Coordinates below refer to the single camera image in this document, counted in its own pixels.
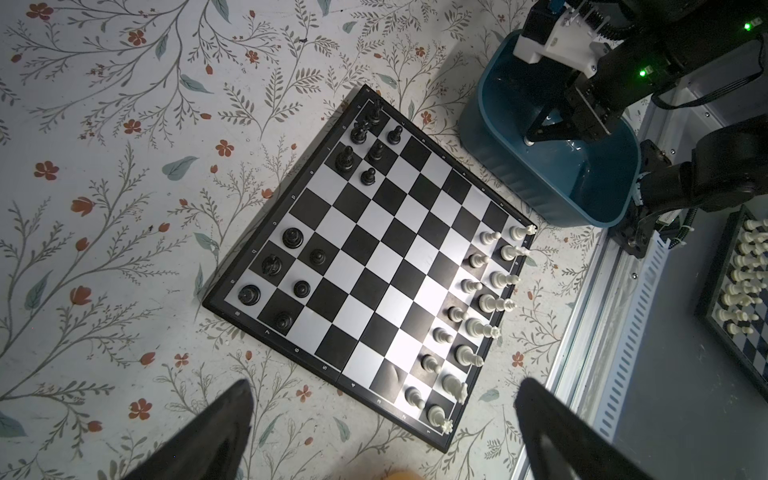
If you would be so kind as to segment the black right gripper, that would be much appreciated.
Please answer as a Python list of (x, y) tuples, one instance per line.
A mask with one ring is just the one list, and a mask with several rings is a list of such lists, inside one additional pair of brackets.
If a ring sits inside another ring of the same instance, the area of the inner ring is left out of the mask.
[(632, 53), (600, 58), (593, 76), (580, 74), (565, 90), (574, 133), (584, 141), (609, 136), (625, 108), (652, 92), (653, 74), (650, 61)]

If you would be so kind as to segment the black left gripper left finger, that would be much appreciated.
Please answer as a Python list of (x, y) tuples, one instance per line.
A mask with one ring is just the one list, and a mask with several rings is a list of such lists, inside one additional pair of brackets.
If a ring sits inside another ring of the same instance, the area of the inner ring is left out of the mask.
[(250, 384), (236, 381), (131, 471), (129, 479), (234, 479), (251, 431)]

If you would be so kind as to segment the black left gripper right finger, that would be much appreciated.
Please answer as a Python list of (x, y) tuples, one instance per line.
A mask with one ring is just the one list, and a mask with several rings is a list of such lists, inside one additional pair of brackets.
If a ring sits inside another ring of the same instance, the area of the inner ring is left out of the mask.
[(536, 479), (647, 479), (634, 465), (533, 378), (514, 402)]

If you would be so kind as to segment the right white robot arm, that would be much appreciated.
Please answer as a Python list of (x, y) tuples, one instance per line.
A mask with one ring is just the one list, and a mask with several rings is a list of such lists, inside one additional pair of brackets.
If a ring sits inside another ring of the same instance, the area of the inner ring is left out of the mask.
[[(626, 21), (614, 26), (598, 2), (576, 1), (576, 11), (618, 46), (601, 56), (591, 77), (575, 77), (561, 110), (571, 134), (587, 142), (608, 136), (623, 110), (649, 97), (659, 109), (693, 108), (720, 100), (765, 74), (764, 1), (622, 1)], [(756, 41), (756, 72), (682, 104), (663, 95), (681, 79)], [(650, 220), (684, 208), (712, 212), (767, 191), (767, 117), (758, 114), (705, 135), (690, 160), (649, 173), (639, 182), (640, 204), (620, 232), (636, 240)]]

